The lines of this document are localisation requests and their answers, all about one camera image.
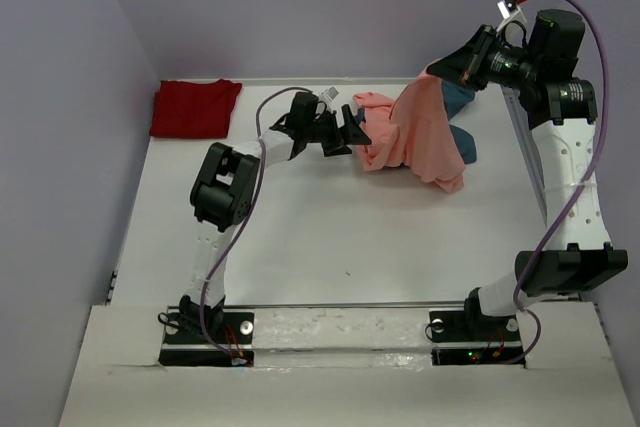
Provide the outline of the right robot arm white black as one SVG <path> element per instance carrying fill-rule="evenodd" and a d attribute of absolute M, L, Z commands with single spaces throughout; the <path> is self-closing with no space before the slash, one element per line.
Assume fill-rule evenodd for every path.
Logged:
<path fill-rule="evenodd" d="M 599 205 L 595 166 L 603 144 L 595 136 L 605 131 L 605 109 L 592 83 L 574 74 L 590 23 L 572 11 L 541 10 L 516 47 L 506 39 L 516 22 L 480 26 L 427 71 L 474 91 L 495 83 L 517 93 L 541 162 L 546 231 L 534 249 L 517 254 L 510 273 L 472 290 L 461 313 L 446 315 L 438 336 L 483 340 L 521 308 L 592 291 L 628 266 Z"/>

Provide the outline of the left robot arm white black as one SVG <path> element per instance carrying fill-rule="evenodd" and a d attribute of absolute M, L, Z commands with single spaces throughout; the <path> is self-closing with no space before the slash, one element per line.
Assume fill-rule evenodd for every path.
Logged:
<path fill-rule="evenodd" d="M 289 92 L 294 94 L 289 111 L 267 129 L 257 123 L 254 140 L 236 146 L 211 144 L 191 189 L 196 257 L 178 310 L 179 324 L 198 341 L 209 342 L 220 333 L 226 259 L 257 204 L 266 169 L 293 160 L 310 144 L 319 145 L 326 157 L 348 155 L 354 146 L 371 144 L 349 105 L 332 108 L 336 88 L 315 94 L 288 87 L 268 99 Z"/>

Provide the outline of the pink t shirt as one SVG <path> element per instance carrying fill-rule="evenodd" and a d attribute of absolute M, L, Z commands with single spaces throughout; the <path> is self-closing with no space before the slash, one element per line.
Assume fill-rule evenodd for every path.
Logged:
<path fill-rule="evenodd" d="M 447 193 L 464 187 L 465 163 L 450 130 L 438 77 L 423 71 L 395 99 L 364 92 L 353 96 L 353 105 L 363 113 L 359 126 L 371 140 L 355 148 L 365 171 L 404 166 Z"/>

